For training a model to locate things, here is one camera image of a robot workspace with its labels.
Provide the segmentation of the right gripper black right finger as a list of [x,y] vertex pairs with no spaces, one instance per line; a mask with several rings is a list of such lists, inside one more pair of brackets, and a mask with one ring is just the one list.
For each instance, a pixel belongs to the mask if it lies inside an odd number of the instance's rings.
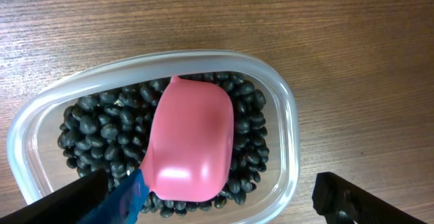
[[332,172],[317,174],[312,201],[327,224],[425,224]]

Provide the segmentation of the pink scoop with blue handle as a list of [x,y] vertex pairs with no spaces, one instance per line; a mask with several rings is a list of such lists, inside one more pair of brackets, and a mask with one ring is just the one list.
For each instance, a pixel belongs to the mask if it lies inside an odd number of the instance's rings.
[[229,175],[233,135],[233,106],[221,87],[173,76],[141,165],[80,223],[135,223],[150,193],[162,200],[211,200]]

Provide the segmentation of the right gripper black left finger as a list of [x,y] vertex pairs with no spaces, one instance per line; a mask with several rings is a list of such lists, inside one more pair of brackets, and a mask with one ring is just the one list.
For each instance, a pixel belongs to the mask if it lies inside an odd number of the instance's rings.
[[1,224],[76,223],[106,198],[107,173],[97,170],[1,218]]

